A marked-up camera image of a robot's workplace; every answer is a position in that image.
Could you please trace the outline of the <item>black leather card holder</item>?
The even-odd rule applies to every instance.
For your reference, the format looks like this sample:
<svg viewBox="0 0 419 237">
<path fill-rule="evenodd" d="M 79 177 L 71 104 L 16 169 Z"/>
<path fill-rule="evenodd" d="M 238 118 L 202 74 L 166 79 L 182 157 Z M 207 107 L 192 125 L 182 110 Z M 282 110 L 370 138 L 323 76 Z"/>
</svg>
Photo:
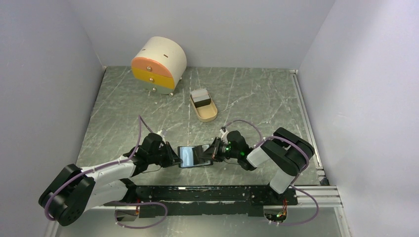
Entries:
<svg viewBox="0 0 419 237">
<path fill-rule="evenodd" d="M 181 160 L 179 168 L 193 168 L 213 165 L 213 161 L 203 159 L 200 155 L 209 148 L 209 144 L 198 146 L 178 146 L 177 152 Z"/>
</svg>

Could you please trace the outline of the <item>beige oval plastic tray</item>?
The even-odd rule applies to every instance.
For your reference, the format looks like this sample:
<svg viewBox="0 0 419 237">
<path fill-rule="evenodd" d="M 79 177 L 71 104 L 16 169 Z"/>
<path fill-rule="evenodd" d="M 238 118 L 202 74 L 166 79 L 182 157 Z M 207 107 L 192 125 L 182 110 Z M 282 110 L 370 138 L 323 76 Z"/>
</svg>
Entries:
<svg viewBox="0 0 419 237">
<path fill-rule="evenodd" d="M 217 114 L 218 114 L 217 107 L 216 107 L 211 95 L 210 95 L 210 98 L 211 98 L 211 103 L 209 105 L 196 108 L 193 105 L 192 99 L 190 97 L 191 105 L 192 105 L 194 111 L 196 112 L 199 121 L 201 121 L 201 122 L 209 122 L 209 121 L 212 121 L 212 120 L 216 119 L 216 117 L 217 117 Z"/>
</svg>

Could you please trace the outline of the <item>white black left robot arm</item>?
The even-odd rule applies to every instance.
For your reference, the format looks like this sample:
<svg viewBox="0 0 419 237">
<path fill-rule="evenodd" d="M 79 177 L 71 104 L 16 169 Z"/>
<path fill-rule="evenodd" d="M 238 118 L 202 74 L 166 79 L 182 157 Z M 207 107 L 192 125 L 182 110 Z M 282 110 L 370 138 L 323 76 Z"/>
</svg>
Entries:
<svg viewBox="0 0 419 237">
<path fill-rule="evenodd" d="M 41 194 L 38 203 L 47 219 L 68 226 L 96 206 L 150 201 L 150 195 L 139 195 L 138 186 L 131 178 L 144 173 L 151 164 L 167 168 L 180 163 L 181 159 L 162 135 L 149 133 L 115 160 L 96 166 L 65 166 Z"/>
</svg>

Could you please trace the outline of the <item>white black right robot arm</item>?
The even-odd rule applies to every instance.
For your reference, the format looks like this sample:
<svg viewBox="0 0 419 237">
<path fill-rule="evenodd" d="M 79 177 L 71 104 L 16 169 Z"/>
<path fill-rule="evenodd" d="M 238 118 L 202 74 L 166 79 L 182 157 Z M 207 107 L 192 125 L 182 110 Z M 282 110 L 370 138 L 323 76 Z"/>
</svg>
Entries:
<svg viewBox="0 0 419 237">
<path fill-rule="evenodd" d="M 193 158 L 210 163 L 232 158 L 248 171 L 257 169 L 267 161 L 274 162 L 278 169 L 268 183 L 270 189 L 266 192 L 271 204 L 279 204 L 285 199 L 286 189 L 294 184 L 315 155 L 310 143 L 283 127 L 278 128 L 272 136 L 262 138 L 253 148 L 239 131 L 222 129 L 222 132 L 222 136 L 216 137 L 207 148 L 202 145 L 193 147 Z"/>
</svg>

